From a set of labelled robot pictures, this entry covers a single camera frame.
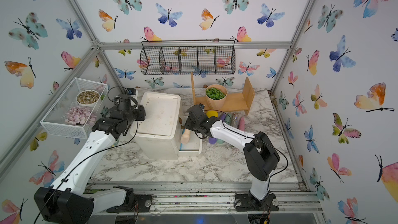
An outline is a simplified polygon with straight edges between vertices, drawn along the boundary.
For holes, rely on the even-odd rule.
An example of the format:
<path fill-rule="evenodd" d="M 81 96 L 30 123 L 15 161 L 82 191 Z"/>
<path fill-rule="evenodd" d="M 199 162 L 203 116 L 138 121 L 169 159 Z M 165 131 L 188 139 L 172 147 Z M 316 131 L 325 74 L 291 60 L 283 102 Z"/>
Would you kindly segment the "white mesh wall basket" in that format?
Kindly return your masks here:
<path fill-rule="evenodd" d="M 108 85 L 74 78 L 40 121 L 50 135 L 86 139 L 100 117 Z"/>

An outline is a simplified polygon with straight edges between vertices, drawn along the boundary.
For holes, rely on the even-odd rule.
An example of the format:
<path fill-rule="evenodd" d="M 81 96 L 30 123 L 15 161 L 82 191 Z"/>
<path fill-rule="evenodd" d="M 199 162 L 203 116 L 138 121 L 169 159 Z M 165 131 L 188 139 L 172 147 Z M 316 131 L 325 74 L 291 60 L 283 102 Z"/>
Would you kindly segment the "pink pot with green plant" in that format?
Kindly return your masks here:
<path fill-rule="evenodd" d="M 206 88 L 205 95 L 210 109 L 221 110 L 226 102 L 228 91 L 224 86 L 214 84 Z"/>

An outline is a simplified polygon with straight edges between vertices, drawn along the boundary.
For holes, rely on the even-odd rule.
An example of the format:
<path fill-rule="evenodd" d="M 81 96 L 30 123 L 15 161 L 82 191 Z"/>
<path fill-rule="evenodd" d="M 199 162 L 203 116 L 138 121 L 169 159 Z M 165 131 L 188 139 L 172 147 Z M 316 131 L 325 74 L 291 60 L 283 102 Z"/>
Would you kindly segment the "white drawer cabinet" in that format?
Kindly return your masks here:
<path fill-rule="evenodd" d="M 176 94 L 145 92 L 141 105 L 144 121 L 133 124 L 130 134 L 143 153 L 152 160 L 177 160 L 183 117 L 181 97 Z"/>

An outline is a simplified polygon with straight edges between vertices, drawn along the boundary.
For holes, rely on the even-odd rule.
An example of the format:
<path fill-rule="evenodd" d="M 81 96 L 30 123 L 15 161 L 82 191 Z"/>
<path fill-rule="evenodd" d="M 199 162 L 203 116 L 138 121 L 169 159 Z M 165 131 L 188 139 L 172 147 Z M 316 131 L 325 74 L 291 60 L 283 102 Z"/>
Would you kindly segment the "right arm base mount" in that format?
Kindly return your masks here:
<path fill-rule="evenodd" d="M 279 202 L 274 193 L 269 192 L 263 200 L 258 200 L 250 192 L 246 194 L 236 194 L 234 207 L 238 212 L 274 212 L 279 211 Z"/>

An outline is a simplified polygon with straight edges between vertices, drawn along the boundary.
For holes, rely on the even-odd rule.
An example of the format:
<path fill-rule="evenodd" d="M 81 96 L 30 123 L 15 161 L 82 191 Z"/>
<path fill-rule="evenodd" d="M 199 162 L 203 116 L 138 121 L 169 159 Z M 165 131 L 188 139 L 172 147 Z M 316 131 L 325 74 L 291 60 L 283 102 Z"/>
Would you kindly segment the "pink microphone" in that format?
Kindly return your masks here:
<path fill-rule="evenodd" d="M 245 118 L 241 117 L 238 124 L 238 129 L 241 131 L 245 131 Z"/>

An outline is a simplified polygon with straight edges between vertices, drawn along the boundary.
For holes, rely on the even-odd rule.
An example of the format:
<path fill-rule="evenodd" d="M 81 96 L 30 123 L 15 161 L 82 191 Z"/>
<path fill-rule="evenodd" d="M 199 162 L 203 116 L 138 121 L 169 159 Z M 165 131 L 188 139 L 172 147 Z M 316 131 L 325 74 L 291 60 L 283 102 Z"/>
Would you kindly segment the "purple microphone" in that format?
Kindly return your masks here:
<path fill-rule="evenodd" d="M 229 119 L 228 115 L 221 114 L 218 120 L 214 119 L 214 123 L 211 125 L 209 129 L 209 144 L 214 145 L 216 143 L 222 144 L 224 142 L 224 136 L 226 134 L 226 130 L 224 129 L 224 121 L 225 119 Z"/>

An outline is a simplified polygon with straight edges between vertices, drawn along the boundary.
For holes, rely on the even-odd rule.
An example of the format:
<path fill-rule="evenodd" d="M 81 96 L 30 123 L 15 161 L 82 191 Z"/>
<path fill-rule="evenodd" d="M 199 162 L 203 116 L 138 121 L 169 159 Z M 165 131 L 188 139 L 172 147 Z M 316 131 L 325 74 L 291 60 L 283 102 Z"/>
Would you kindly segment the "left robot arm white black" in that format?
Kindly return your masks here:
<path fill-rule="evenodd" d="M 114 106 L 93 126 L 86 145 L 48 188 L 34 195 L 38 218 L 55 224 L 86 224 L 102 211 L 134 210 L 134 190 L 116 186 L 111 190 L 84 196 L 86 185 L 105 152 L 116 148 L 115 141 L 127 135 L 132 124 L 145 120 L 145 108 L 138 104 L 135 89 L 117 95 Z"/>

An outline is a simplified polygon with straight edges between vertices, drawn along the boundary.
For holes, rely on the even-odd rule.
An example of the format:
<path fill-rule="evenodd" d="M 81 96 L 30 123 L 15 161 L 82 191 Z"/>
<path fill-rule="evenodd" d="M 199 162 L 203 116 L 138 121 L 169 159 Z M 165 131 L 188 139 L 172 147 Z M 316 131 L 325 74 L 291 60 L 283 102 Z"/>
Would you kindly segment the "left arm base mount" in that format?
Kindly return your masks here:
<path fill-rule="evenodd" d="M 135 194 L 133 188 L 115 186 L 113 189 L 123 190 L 125 197 L 123 203 L 108 208 L 107 213 L 149 213 L 152 205 L 152 195 Z"/>

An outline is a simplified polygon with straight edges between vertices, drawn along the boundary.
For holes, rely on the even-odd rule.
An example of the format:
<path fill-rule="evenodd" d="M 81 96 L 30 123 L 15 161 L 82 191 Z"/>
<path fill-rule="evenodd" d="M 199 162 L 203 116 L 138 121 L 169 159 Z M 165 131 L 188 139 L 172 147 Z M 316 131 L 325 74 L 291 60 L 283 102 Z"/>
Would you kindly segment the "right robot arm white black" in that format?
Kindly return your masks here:
<path fill-rule="evenodd" d="M 270 178 L 275 174 L 280 156 L 265 133 L 247 133 L 226 124 L 218 117 L 208 117 L 203 104 L 188 109 L 185 128 L 200 134 L 201 138 L 221 139 L 242 151 L 248 170 L 254 177 L 251 196 L 259 201 L 267 197 Z"/>

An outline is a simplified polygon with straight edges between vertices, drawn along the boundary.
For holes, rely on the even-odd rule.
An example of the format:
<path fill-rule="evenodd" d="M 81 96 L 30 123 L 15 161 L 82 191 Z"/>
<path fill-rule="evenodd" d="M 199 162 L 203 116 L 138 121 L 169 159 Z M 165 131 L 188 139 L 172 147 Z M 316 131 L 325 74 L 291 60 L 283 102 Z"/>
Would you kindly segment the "white bottom drawer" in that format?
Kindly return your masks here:
<path fill-rule="evenodd" d="M 197 137 L 197 135 L 191 131 L 190 141 L 188 144 L 184 145 L 183 150 L 179 150 L 178 155 L 180 157 L 190 157 L 190 156 L 200 156 L 202 154 L 202 140 Z"/>

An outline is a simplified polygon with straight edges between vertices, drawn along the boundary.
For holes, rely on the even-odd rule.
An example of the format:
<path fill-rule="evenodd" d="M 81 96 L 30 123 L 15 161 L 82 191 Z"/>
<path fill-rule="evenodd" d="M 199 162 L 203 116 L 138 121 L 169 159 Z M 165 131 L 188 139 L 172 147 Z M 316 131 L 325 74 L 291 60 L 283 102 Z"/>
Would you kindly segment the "white bowl of nuts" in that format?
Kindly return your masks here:
<path fill-rule="evenodd" d="M 76 96 L 77 103 L 83 107 L 94 107 L 99 99 L 100 94 L 94 90 L 85 90 Z"/>

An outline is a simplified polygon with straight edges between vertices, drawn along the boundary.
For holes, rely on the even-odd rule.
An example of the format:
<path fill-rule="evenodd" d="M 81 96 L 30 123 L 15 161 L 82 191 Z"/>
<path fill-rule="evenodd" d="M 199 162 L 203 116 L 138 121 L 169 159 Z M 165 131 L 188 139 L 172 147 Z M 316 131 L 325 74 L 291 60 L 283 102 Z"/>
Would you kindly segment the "yellow plastic jar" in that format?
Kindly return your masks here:
<path fill-rule="evenodd" d="M 208 118 L 211 118 L 211 117 L 216 117 L 216 118 L 218 118 L 218 112 L 217 112 L 217 111 L 214 111 L 214 110 L 209 110 L 209 111 L 206 112 L 206 116 L 207 116 Z"/>

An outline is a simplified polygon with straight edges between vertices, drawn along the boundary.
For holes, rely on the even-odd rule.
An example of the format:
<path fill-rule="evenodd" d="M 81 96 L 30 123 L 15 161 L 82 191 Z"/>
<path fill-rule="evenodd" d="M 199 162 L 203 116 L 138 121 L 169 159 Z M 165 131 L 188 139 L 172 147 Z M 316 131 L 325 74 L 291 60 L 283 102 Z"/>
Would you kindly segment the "green microphone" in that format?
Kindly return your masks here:
<path fill-rule="evenodd" d="M 231 123 L 231 116 L 229 114 L 221 114 L 220 119 L 223 120 L 226 124 Z M 224 140 L 222 139 L 217 139 L 217 144 L 223 144 Z"/>

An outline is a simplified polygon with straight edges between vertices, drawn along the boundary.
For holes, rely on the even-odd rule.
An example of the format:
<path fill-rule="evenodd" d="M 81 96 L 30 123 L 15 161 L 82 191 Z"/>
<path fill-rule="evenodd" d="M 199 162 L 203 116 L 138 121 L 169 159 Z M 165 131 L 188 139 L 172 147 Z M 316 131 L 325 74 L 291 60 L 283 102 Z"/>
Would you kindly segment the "pink petal pile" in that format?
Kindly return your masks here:
<path fill-rule="evenodd" d="M 67 113 L 64 122 L 69 125 L 81 125 L 86 124 L 93 126 L 97 121 L 97 116 L 92 113 L 92 109 L 89 107 L 73 106 Z"/>

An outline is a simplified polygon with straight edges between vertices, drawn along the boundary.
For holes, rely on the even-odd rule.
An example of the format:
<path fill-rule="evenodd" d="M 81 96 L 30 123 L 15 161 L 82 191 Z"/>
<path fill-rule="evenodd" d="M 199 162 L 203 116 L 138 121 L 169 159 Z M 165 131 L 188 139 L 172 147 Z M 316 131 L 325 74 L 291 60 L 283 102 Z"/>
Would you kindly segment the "wooden shelf stand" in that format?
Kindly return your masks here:
<path fill-rule="evenodd" d="M 192 95 L 193 95 L 193 104 L 203 104 L 205 106 L 205 110 L 215 110 L 221 112 L 239 112 L 244 111 L 246 115 L 248 115 L 252 103 L 255 98 L 254 88 L 248 77 L 245 79 L 244 87 L 241 92 L 231 93 L 224 86 L 219 84 L 213 84 L 206 88 L 217 88 L 222 91 L 226 96 L 220 100 L 213 100 L 205 94 L 204 96 L 197 96 L 195 93 L 194 87 L 194 75 L 190 74 L 191 77 L 191 86 L 192 86 Z"/>

